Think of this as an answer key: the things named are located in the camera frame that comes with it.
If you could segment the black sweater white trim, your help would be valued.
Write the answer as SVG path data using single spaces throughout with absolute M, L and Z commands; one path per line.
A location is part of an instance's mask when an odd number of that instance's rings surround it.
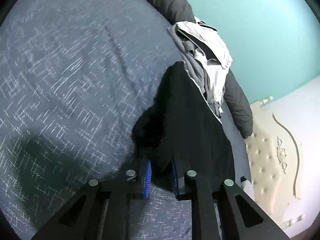
M 231 143 L 182 61 L 164 73 L 153 105 L 132 130 L 137 156 L 151 161 L 152 182 L 172 191 L 172 161 L 208 178 L 216 191 L 235 179 Z

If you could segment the folded lilac garment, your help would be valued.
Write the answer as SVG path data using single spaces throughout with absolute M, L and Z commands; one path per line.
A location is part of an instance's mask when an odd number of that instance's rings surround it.
M 242 190 L 249 195 L 251 198 L 254 197 L 254 189 L 252 183 L 246 179 L 244 176 L 240 178 Z

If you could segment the cream tufted headboard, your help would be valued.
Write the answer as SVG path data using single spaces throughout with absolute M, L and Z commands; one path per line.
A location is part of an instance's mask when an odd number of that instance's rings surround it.
M 251 110 L 249 194 L 288 237 L 304 239 L 319 214 L 319 78 Z

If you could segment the blue patterned bed sheet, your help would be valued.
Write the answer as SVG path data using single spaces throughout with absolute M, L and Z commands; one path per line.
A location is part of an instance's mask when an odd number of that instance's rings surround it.
M 1 25 L 1 211 L 31 239 L 92 178 L 113 178 L 181 59 L 146 0 L 18 0 Z

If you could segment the white garment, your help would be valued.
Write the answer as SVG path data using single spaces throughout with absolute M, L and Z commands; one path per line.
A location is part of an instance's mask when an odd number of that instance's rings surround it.
M 221 103 L 225 92 L 226 76 L 233 59 L 229 50 L 217 33 L 217 30 L 203 21 L 177 22 L 176 29 L 187 39 L 191 40 L 203 55 L 195 54 L 209 75 L 210 88 L 213 92 L 214 102 Z

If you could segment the grey sweatshirt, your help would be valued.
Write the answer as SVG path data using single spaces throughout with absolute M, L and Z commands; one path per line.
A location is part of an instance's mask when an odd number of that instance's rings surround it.
M 220 119 L 223 113 L 220 103 L 214 102 L 213 92 L 210 88 L 209 75 L 203 68 L 200 61 L 195 59 L 195 54 L 201 53 L 201 50 L 191 42 L 191 40 L 178 33 L 176 25 L 173 25 L 167 29 L 170 37 L 175 42 L 176 46 L 180 50 L 184 63 L 184 68 L 187 70 L 189 77 L 197 84 L 201 91 L 206 103 L 210 107 L 213 114 Z

